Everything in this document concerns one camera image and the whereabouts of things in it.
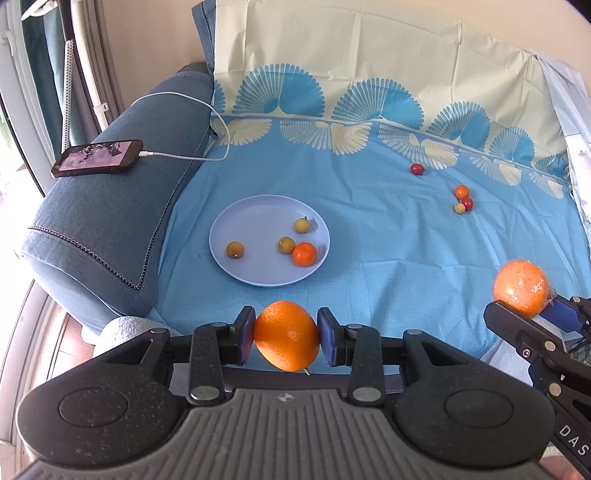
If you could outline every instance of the light blue plate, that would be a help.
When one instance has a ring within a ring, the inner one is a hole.
[[[308,233],[294,230],[298,218],[307,217]],[[309,242],[318,250],[316,263],[298,267],[291,255],[282,254],[277,242],[282,236],[296,244]],[[242,258],[229,258],[230,242],[244,245]],[[209,231],[209,249],[223,271],[257,287],[281,287],[300,281],[322,265],[330,248],[330,234],[318,213],[305,203],[279,195],[258,195],[231,204],[214,220]]]

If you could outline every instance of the sofa armrest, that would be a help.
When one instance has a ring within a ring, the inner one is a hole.
[[[209,103],[213,82],[205,65],[190,66],[153,91]],[[210,110],[197,102],[154,96],[127,109],[96,142],[140,138],[146,150],[201,156],[209,118]],[[125,173],[58,180],[20,254],[41,286],[94,332],[121,315],[145,316],[156,300],[170,213],[200,163],[153,156]]]

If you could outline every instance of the orange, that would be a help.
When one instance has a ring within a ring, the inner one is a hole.
[[[544,310],[551,296],[551,287],[540,267],[527,260],[513,260],[501,268],[492,293],[495,300],[533,318]]]
[[[286,372],[302,370],[318,356],[318,328],[308,312],[292,301],[269,305],[256,319],[253,333],[262,356]]]

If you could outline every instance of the phone screen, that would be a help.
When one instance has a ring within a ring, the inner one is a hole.
[[[124,141],[72,147],[58,169],[66,171],[81,168],[116,167],[121,165],[131,144],[132,141]]]

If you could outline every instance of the white pole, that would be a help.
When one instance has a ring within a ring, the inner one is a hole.
[[[74,67],[74,40],[66,41],[64,62],[64,96],[61,123],[61,151],[70,148],[70,111],[72,108],[72,68]]]

